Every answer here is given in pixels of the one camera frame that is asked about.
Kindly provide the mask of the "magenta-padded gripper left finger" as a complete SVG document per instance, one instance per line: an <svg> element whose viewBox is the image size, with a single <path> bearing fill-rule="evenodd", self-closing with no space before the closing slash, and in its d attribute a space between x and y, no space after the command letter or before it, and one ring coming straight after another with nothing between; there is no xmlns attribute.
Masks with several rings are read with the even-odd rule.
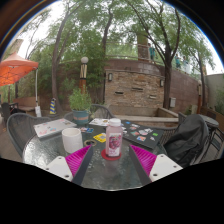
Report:
<svg viewBox="0 0 224 224"><path fill-rule="evenodd" d="M76 185L81 185L92 156L93 147L88 145L66 157L56 157L45 170Z"/></svg>

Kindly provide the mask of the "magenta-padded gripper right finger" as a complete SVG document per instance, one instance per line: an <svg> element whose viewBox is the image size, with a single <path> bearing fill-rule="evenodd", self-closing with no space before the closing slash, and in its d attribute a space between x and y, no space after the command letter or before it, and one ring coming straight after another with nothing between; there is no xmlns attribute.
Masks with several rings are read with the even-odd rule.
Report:
<svg viewBox="0 0 224 224"><path fill-rule="evenodd" d="M165 154L155 155L138 146L130 145L129 154L143 186L182 169Z"/></svg>

